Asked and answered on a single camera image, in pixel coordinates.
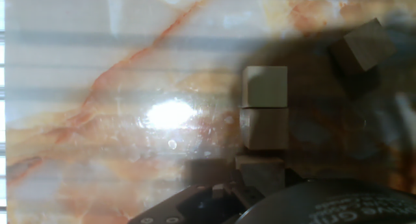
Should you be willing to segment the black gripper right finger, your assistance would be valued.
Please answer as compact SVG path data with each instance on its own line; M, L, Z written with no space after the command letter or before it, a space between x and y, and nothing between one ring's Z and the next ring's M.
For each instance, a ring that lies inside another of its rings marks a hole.
M285 168L285 186L294 186L303 182L304 178L297 174L297 172L291 168Z

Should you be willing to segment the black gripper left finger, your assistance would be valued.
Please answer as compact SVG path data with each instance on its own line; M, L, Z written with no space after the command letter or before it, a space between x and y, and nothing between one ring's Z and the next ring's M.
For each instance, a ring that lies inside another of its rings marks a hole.
M192 185L128 221L128 224L235 223L245 211L264 198L245 185L239 170L231 180L216 185Z

